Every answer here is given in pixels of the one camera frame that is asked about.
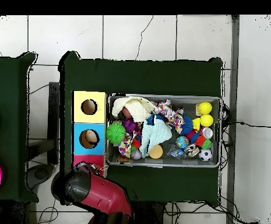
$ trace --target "gray plastic bin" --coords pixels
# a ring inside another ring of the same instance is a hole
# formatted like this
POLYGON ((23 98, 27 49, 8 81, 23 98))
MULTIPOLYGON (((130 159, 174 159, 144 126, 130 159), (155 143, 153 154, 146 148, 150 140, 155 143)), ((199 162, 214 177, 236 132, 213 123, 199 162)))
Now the gray plastic bin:
POLYGON ((171 104, 174 107, 183 107, 184 115, 189 116, 191 119, 196 118, 195 115, 195 105, 201 102, 210 102, 212 105, 212 111, 210 115, 214 119, 214 123, 210 126, 214 135, 211 138, 212 141, 212 154, 213 158, 211 161, 204 162, 200 160, 199 156, 195 157, 186 157, 185 159, 177 159, 167 154, 170 150, 170 145, 174 144, 179 136, 179 134, 172 130, 172 138, 161 143, 161 147, 163 148, 163 155, 160 159, 152 159, 150 157, 146 157, 144 159, 139 160, 131 160, 131 162, 119 163, 117 161, 117 157, 119 155, 119 151, 117 147, 114 147, 111 143, 107 141, 106 143, 106 160, 111 165, 119 165, 119 166, 170 166, 170 167, 217 167, 220 163, 220 154, 221 154, 221 120, 222 120, 222 99, 219 97, 207 97, 207 96, 172 96, 172 95, 152 95, 152 94, 126 94, 126 95, 117 95, 111 94, 108 96, 107 104, 108 104, 108 113, 107 113, 107 126, 109 126, 114 120, 116 120, 111 112, 112 105, 117 98, 128 97, 128 96, 139 96, 144 97, 145 99, 161 102, 165 99, 170 99, 171 104))

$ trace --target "circular hole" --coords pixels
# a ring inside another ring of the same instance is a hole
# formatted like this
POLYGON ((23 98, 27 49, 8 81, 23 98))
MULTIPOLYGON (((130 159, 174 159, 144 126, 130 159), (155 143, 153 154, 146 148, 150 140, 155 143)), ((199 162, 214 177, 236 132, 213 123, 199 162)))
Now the circular hole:
POLYGON ((84 148, 93 149, 99 142, 98 133, 93 129, 87 129, 80 134, 79 142, 84 148))
POLYGON ((97 107, 97 103, 90 99, 90 100, 85 100, 83 103, 82 103, 82 112, 86 115, 93 115, 96 113, 98 107, 97 107))

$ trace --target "white ball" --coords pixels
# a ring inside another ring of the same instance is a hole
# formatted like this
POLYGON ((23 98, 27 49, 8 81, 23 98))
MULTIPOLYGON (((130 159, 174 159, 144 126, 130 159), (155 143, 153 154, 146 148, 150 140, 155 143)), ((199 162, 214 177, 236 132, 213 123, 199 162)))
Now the white ball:
POLYGON ((200 160, 203 160, 204 162, 208 162, 210 159, 212 159, 212 153, 210 149, 202 149, 199 151, 198 156, 200 160))
POLYGON ((139 160, 142 157, 142 154, 139 150, 136 150, 136 151, 132 151, 130 156, 133 160, 139 160))

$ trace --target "light blue cloth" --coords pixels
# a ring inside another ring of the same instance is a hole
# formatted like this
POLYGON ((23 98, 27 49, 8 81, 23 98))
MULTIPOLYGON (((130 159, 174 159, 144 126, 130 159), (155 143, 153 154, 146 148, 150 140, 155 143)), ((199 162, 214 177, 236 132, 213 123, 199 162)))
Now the light blue cloth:
POLYGON ((142 128, 142 145, 139 147, 139 151, 142 153, 142 158, 148 156, 149 152, 155 145, 161 144, 164 141, 169 140, 171 137, 171 130, 163 120, 159 120, 155 117, 154 125, 148 125, 145 120, 142 128))

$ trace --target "soccer ball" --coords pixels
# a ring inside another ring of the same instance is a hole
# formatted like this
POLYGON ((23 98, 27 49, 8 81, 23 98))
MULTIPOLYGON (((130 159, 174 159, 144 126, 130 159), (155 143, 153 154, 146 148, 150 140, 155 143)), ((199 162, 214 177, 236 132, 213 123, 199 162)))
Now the soccer ball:
POLYGON ((199 151, 198 156, 204 162, 208 162, 212 158, 212 153, 210 149, 202 149, 199 151))

